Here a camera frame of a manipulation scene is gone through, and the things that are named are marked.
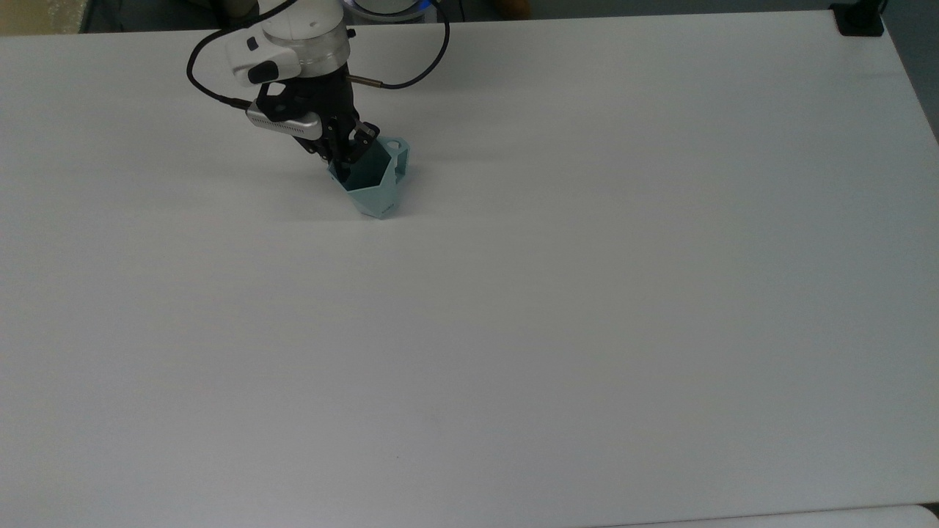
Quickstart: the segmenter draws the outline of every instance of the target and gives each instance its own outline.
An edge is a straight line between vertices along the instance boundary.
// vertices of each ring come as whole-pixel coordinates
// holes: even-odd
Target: white table
[[[354,72],[438,26],[363,27]],[[826,12],[473,23],[389,220],[191,88],[0,39],[5,526],[573,528],[939,499],[939,148]],[[232,95],[221,47],[198,75]]]

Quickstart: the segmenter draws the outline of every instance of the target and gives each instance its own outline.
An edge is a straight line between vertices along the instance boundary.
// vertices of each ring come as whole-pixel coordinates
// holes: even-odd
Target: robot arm
[[[438,0],[426,1],[440,10]],[[196,44],[186,68],[190,82],[216,101],[243,110],[255,126],[293,136],[307,152],[331,165],[331,172],[348,192],[378,186],[387,167],[393,166],[392,154],[378,140],[378,127],[360,120],[352,83],[400,89],[421,81],[446,52],[450,40],[446,15],[439,11],[444,40],[431,65],[410,81],[387,85],[349,74],[349,38],[355,34],[343,22],[341,0],[259,0],[259,6],[258,18],[217,31]],[[225,36],[235,78],[242,85],[259,86],[254,101],[219,95],[192,74],[199,53]],[[273,90],[272,85],[281,89]],[[367,214],[380,216],[386,211]]]
[[[261,0],[260,7],[268,12],[279,4]],[[245,111],[251,122],[292,135],[308,152],[332,163],[340,182],[379,132],[360,121],[354,106],[343,14],[339,0],[298,0],[233,34],[225,45],[235,78],[242,85],[261,86]],[[276,95],[271,94],[273,83],[283,85]]]

